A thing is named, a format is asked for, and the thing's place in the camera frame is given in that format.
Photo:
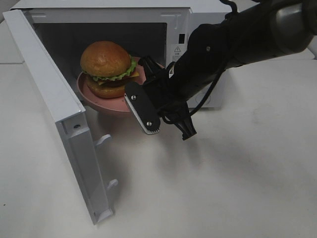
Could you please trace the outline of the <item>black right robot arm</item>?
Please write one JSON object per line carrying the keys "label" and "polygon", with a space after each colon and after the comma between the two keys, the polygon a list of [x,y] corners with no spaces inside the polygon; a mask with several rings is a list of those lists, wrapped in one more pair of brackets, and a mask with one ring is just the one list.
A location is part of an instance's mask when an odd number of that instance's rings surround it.
{"label": "black right robot arm", "polygon": [[147,134],[159,131],[164,121],[182,132],[183,139],[196,131],[191,117],[205,103],[189,110],[187,101],[204,87],[210,94],[221,75],[230,68],[296,54],[317,33],[317,3],[314,0],[260,0],[245,11],[229,13],[219,24],[201,24],[190,35],[186,52],[168,68],[150,72],[150,58],[140,60],[147,80],[143,90],[148,100],[139,119]]}

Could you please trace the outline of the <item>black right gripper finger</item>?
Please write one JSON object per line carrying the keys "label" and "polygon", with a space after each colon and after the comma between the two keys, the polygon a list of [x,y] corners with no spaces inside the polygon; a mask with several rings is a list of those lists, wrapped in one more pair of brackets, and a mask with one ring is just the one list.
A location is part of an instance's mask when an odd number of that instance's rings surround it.
{"label": "black right gripper finger", "polygon": [[187,140],[190,137],[197,134],[192,119],[189,116],[188,109],[180,109],[177,112],[178,117],[175,119],[176,123],[174,124],[181,132],[182,139]]}
{"label": "black right gripper finger", "polygon": [[162,84],[165,79],[165,68],[155,62],[150,56],[139,59],[138,65],[143,67],[145,81],[143,84]]}

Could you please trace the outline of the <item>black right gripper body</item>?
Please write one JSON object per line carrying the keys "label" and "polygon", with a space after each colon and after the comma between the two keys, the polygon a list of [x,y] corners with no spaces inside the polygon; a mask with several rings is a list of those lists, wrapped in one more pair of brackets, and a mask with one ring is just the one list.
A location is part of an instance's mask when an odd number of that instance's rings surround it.
{"label": "black right gripper body", "polygon": [[190,61],[171,62],[162,84],[143,84],[161,117],[174,114],[198,93],[198,66]]}

